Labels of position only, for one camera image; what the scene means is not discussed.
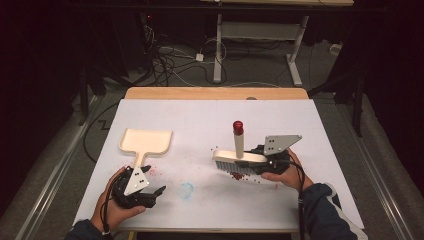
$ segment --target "brush bristles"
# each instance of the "brush bristles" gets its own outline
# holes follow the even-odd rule
[[[227,171],[229,173],[240,173],[240,174],[254,174],[250,168],[240,168],[235,163],[227,163],[215,161],[216,167],[220,170]]]

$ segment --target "dark background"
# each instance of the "dark background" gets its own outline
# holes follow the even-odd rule
[[[345,43],[328,81],[366,60],[365,93],[400,160],[423,193],[423,14],[413,1],[355,2],[355,7],[364,6],[394,7],[386,17],[357,17],[354,25],[352,17],[311,17],[304,43],[323,39]],[[168,32],[194,47],[215,31],[214,15],[153,16],[152,24],[158,32]],[[96,66],[126,76],[129,69],[145,63],[146,59],[136,57],[144,48],[133,18],[122,13],[87,17],[63,8],[55,0],[0,3],[0,176],[7,183],[3,184],[0,214],[42,150],[72,114],[71,101],[79,91],[81,69]],[[175,18],[181,24],[170,28]],[[193,18],[199,21],[194,24]],[[90,86],[101,94],[102,74],[87,75]],[[343,93],[339,102],[347,103],[355,90],[354,81],[346,79],[328,91]]]

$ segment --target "white desk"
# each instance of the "white desk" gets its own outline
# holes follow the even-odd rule
[[[220,0],[219,4],[245,3],[245,4],[279,4],[301,6],[327,6],[343,7],[352,6],[353,0]],[[250,38],[270,40],[294,40],[293,51],[286,55],[287,65],[295,86],[301,87],[299,71],[296,67],[296,56],[302,43],[309,16],[303,16],[299,24],[253,23],[253,22],[225,22],[222,14],[218,14],[216,53],[214,65],[214,82],[221,82],[222,69],[222,38]]]
[[[217,148],[234,149],[235,120],[244,123],[246,150],[263,144],[266,135],[302,135],[292,149],[306,173],[316,182],[332,183],[346,215],[363,228],[314,102],[306,99],[122,100],[75,221],[91,217],[110,176],[134,161],[118,144],[126,128],[135,128],[173,131],[169,151],[145,161],[152,166],[145,191],[167,188],[156,206],[123,222],[120,230],[297,232],[295,190],[258,176],[237,181],[211,160]]]

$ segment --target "table top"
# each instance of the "table top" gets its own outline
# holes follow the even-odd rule
[[[246,4],[279,4],[279,5],[304,5],[304,6],[352,6],[353,0],[220,0],[222,3],[246,3]]]
[[[221,94],[225,99],[217,100]],[[276,100],[278,96],[285,100]],[[267,135],[302,135],[291,148],[305,172],[316,182],[332,183],[345,214],[363,227],[313,100],[307,99],[302,89],[278,88],[129,89],[119,104],[75,221],[91,217],[103,191],[99,186],[134,161],[134,155],[118,147],[124,131],[131,128],[173,131],[168,152],[144,161],[152,168],[146,173],[150,185],[143,191],[167,188],[152,209],[124,221],[119,230],[297,232],[294,189],[260,176],[237,181],[212,161],[213,150],[234,150],[234,120],[245,125],[247,150],[263,144]]]

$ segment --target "wooden table edge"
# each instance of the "wooden table edge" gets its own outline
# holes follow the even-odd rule
[[[132,87],[125,99],[300,100],[309,97],[303,88]]]

